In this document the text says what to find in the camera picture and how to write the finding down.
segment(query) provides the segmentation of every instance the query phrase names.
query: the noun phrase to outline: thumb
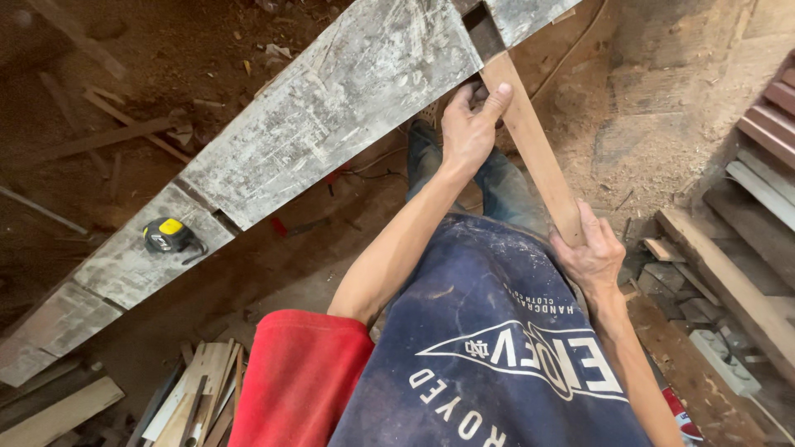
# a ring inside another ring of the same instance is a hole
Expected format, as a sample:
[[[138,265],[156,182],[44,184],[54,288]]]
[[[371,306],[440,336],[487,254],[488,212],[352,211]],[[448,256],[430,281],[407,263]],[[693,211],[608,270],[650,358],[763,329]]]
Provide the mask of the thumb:
[[[483,104],[483,111],[478,116],[483,116],[491,124],[495,124],[500,115],[508,108],[511,99],[514,97],[514,88],[510,84],[503,82],[497,87],[497,91],[491,92],[486,102]]]

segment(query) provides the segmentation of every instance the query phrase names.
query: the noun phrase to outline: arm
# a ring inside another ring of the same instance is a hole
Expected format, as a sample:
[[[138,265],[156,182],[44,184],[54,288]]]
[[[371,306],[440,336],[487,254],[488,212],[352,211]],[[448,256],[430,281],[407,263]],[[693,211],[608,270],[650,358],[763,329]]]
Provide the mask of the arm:
[[[658,447],[682,446],[677,422],[657,387],[616,285],[624,246],[607,220],[596,219],[588,204],[577,205],[588,244],[572,249],[557,230],[550,233],[549,242],[568,276],[582,289],[596,335],[649,439]]]
[[[444,110],[444,153],[439,170],[348,269],[328,307],[329,315],[372,325],[417,265],[456,197],[488,157],[494,145],[494,124],[511,95],[510,85],[502,84],[475,113],[470,110],[475,85],[458,90]]]

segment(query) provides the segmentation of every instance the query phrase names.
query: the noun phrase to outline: red sleeve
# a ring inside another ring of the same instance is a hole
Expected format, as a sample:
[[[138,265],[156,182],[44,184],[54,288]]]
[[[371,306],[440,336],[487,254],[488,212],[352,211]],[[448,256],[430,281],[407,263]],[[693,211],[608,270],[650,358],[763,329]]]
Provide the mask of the red sleeve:
[[[254,337],[229,447],[326,445],[374,347],[351,318],[268,314]]]

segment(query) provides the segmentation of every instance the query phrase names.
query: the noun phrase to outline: person's left hand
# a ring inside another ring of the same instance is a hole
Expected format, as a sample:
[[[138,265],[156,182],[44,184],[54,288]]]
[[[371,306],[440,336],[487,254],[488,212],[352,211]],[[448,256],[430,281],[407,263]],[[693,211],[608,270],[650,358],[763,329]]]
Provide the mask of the person's left hand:
[[[466,177],[466,181],[475,176],[489,156],[494,146],[494,125],[514,97],[510,84],[502,83],[488,96],[482,109],[471,110],[470,102],[478,86],[473,82],[459,88],[442,118],[444,148],[440,171]]]

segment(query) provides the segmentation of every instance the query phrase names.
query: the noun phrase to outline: tape measure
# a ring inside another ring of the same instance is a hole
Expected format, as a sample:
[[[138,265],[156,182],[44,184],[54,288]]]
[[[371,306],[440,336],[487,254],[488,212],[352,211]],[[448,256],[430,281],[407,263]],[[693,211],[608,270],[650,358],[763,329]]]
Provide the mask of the tape measure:
[[[143,228],[144,247],[149,253],[181,253],[188,247],[197,247],[200,253],[182,262],[191,261],[207,254],[207,246],[196,237],[187,225],[172,217],[161,217],[146,224]]]

